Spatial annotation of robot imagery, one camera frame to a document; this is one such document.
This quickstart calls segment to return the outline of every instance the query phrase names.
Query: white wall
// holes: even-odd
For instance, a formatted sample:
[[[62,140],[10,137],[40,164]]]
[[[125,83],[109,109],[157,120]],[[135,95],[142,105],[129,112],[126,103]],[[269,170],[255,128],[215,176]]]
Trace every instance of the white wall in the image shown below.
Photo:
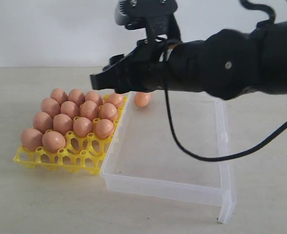
[[[128,53],[143,31],[114,23],[117,0],[0,0],[0,67],[102,66]],[[184,40],[205,39],[222,28],[254,29],[264,13],[244,10],[237,0],[177,0]],[[285,0],[259,0],[287,20]]]

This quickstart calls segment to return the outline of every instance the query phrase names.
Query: white table surface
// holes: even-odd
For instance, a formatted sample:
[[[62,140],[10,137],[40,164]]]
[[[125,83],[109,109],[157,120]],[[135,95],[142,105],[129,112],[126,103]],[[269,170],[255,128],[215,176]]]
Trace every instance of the white table surface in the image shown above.
[[[112,193],[99,176],[14,163],[20,132],[41,100],[56,87],[90,90],[97,71],[0,69],[0,234],[287,234],[287,131],[234,161],[238,204],[224,225],[216,222],[218,207]],[[287,96],[248,95],[227,110],[231,151],[238,152],[287,120]]]

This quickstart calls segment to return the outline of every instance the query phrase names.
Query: transparent plastic tray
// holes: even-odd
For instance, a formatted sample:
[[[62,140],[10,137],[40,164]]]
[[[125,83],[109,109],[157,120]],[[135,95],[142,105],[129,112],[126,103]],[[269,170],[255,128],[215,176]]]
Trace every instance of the transparent plastic tray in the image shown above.
[[[201,162],[175,144],[163,91],[138,109],[129,93],[119,126],[101,168],[108,190],[220,206],[227,223],[236,205],[231,162]],[[206,94],[169,92],[181,144],[201,156],[228,153],[224,103]]]

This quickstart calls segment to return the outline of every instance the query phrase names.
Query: metal bolt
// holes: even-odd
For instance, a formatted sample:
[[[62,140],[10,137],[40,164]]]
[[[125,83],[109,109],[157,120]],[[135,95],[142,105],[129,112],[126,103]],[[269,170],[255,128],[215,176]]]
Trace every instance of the metal bolt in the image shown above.
[[[226,64],[225,64],[225,68],[228,70],[232,67],[232,62],[231,61],[228,61]]]
[[[130,4],[131,4],[132,6],[136,6],[137,0],[130,0]]]

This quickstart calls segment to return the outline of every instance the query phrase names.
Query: yellow plastic egg holder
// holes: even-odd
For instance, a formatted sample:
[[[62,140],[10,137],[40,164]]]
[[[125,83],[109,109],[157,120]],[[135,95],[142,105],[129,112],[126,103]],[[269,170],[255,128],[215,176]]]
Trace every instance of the yellow plastic egg holder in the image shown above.
[[[105,95],[103,100],[106,102],[107,98],[108,95]],[[119,124],[126,101],[127,97],[124,97],[123,106],[118,108],[118,119],[113,121],[114,131]],[[49,170],[64,168],[69,172],[78,172],[84,169],[90,174],[99,175],[107,149],[114,135],[113,133],[106,139],[97,137],[94,131],[95,125],[99,120],[100,118],[94,119],[93,132],[89,133],[87,137],[79,137],[73,131],[67,132],[64,136],[66,146],[59,149],[56,153],[51,153],[42,146],[38,147],[35,151],[30,151],[20,146],[14,157],[14,161],[27,168],[36,168],[37,166],[42,166]]]

